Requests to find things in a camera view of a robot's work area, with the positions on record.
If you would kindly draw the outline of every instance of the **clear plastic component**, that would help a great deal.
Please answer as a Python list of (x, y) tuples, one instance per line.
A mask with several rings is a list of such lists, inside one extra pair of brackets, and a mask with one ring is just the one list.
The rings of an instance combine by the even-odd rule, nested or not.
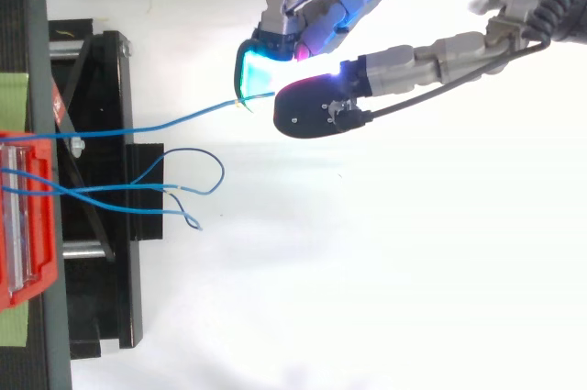
[[(28, 147), (0, 146), (0, 165), (10, 170), (27, 170)], [(27, 190), (27, 178), (2, 173), (2, 186), (15, 190)], [(23, 289), (34, 280), (28, 225), (28, 197), (2, 192), (3, 224), (10, 295)]]

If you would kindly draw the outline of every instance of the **robotic hand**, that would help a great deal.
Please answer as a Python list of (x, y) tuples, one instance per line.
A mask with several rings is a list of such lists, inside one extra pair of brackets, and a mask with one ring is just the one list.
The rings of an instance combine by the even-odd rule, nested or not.
[[(237, 56), (235, 88), (245, 97), (246, 62), (254, 54), (273, 61), (303, 61), (334, 50), (381, 0), (267, 0), (259, 27)], [(487, 0), (499, 11), (485, 34), (469, 32), (432, 46), (399, 46), (340, 64), (339, 74), (307, 78), (283, 88), (274, 123), (294, 138), (319, 138), (365, 126), (375, 118), (442, 95), (508, 62), (546, 49), (554, 40), (587, 43), (587, 0)], [(530, 43), (538, 44), (529, 47)], [(441, 87), (378, 112), (361, 111), (357, 99), (403, 94), (416, 85)]]

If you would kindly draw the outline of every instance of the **white background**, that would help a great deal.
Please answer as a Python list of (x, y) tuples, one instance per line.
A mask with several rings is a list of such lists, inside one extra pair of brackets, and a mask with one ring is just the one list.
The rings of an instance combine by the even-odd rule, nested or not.
[[(386, 0), (341, 54), (483, 30), (467, 3)], [(264, 0), (49, 7), (134, 42), (148, 126), (234, 96)], [(587, 388), (585, 52), (555, 46), (332, 139), (280, 136), (271, 101), (139, 137), (217, 153), (226, 183), (183, 195), (204, 232), (166, 217), (164, 241), (141, 244), (145, 338), (74, 362), (74, 388)], [(217, 176), (205, 157), (166, 161), (168, 182)]]

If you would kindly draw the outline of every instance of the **green tape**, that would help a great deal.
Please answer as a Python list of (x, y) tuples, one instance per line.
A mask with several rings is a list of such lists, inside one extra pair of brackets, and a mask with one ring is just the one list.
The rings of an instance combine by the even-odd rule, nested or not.
[(28, 73), (0, 73), (0, 129), (24, 131)]
[(27, 347), (28, 302), (0, 313), (0, 347)]

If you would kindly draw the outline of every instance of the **black metal frame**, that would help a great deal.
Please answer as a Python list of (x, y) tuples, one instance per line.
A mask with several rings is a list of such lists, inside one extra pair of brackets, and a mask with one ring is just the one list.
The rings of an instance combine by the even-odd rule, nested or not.
[[(84, 43), (77, 59), (51, 62), (69, 118), (61, 129), (99, 131), (132, 128), (127, 39), (115, 31), (93, 35), (79, 22), (75, 33)], [(74, 21), (51, 22), (51, 41)], [(133, 136), (86, 139), (75, 160), (67, 143), (58, 148), (61, 180), (70, 186), (128, 184), (145, 171), (164, 148), (161, 144), (134, 144)], [(146, 183), (162, 183), (158, 165)], [(109, 204), (162, 208), (162, 193), (117, 192), (96, 194)], [(162, 237), (162, 217), (83, 210), (76, 199), (61, 199), (65, 241), (99, 240), (112, 257), (66, 260), (65, 274), (72, 359), (100, 356), (100, 340), (119, 339), (121, 348), (133, 348), (142, 339), (138, 241)]]

